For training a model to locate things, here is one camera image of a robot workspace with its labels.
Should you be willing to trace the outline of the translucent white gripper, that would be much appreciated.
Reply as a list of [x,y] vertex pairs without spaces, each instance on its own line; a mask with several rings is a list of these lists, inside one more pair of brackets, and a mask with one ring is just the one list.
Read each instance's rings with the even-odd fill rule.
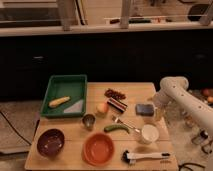
[[163,118],[163,115],[165,114],[165,108],[171,101],[171,98],[163,90],[160,90],[156,92],[149,99],[149,101],[154,105],[154,120],[158,122]]

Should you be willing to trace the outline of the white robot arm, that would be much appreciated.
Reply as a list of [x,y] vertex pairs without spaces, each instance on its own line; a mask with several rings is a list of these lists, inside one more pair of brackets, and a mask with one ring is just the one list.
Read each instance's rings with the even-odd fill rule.
[[213,108],[188,93],[188,86],[186,77],[164,77],[160,81],[160,90],[154,94],[152,101],[160,109],[165,108],[170,101],[176,101],[213,138]]

